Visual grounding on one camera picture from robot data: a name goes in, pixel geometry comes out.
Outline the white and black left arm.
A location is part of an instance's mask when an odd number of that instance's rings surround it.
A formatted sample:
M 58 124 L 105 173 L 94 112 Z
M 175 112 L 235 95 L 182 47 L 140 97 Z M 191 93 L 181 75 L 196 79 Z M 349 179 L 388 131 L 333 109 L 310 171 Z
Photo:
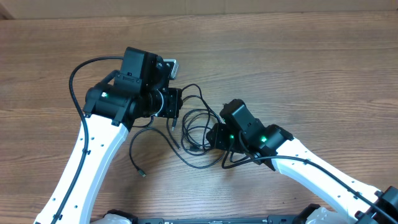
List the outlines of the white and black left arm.
M 36 223 L 89 223 L 104 177 L 135 119 L 175 118 L 181 89 L 142 92 L 96 85 L 86 94 L 84 115 L 65 170 Z

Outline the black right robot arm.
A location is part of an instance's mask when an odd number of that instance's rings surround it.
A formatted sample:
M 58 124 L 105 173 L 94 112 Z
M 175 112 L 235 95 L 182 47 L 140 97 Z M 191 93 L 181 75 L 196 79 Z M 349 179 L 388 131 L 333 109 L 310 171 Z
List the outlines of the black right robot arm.
M 220 112 L 206 134 L 210 146 L 245 158 L 223 164 L 231 169 L 247 163 L 266 165 L 300 183 L 332 209 L 311 204 L 293 223 L 397 223 L 397 188 L 381 191 L 333 167 L 276 124 L 264 126 L 242 100 L 234 99 Z

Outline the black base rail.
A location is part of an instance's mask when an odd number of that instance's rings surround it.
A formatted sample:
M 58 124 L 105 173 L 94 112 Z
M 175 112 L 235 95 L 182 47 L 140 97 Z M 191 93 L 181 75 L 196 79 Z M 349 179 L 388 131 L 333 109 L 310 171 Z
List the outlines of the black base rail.
M 297 215 L 269 215 L 256 218 L 190 218 L 190 219 L 163 219 L 137 218 L 134 224 L 294 224 L 306 223 Z

